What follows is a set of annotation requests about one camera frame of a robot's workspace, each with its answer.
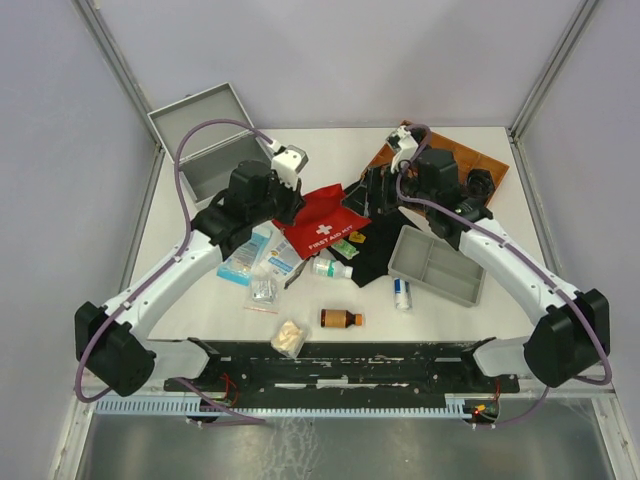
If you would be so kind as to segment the red first aid kit pouch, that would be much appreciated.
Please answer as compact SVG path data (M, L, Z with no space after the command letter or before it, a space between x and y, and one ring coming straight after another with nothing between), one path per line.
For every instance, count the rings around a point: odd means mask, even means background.
M342 205L346 194L340 184L326 186L306 194L305 206L296 215L293 225L273 220L298 256L306 260L351 233L371 223Z

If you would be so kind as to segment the small zip bag of packets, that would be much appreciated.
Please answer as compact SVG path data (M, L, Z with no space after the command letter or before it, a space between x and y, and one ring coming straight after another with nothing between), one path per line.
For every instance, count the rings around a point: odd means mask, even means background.
M244 308L262 313L277 314L279 307L278 282L268 273L255 273L248 285Z

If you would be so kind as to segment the beige gauze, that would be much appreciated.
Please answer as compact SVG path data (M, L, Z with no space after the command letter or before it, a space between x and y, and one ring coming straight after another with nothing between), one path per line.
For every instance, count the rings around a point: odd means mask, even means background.
M271 339L271 347L281 355L296 359L306 341L308 332L295 322L288 320L283 323L276 335Z

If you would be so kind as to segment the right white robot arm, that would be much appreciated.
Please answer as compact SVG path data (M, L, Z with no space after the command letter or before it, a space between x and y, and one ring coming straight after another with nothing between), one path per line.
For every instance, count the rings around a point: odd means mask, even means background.
M396 164L370 168L346 190L344 206L364 217L399 207L421 210L431 231L489 273L533 325L527 337L475 344L458 368L467 389L481 391L495 377L531 375L556 388L575 379L612 379L609 302L583 292L524 252L477 195L459 180L452 152L428 148Z

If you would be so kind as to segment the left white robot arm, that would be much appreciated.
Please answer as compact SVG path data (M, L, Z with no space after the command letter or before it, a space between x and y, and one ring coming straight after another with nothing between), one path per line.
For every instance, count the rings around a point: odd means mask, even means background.
M184 377L201 390L215 387L221 366L207 347L195 339L151 341L149 333L195 282L250 239L254 227L271 220L293 224L305 204L299 174L306 162L292 150L270 163L241 162L227 188L187 220L186 239L153 270L101 306L81 305L74 318L80 370L121 397L155 379Z

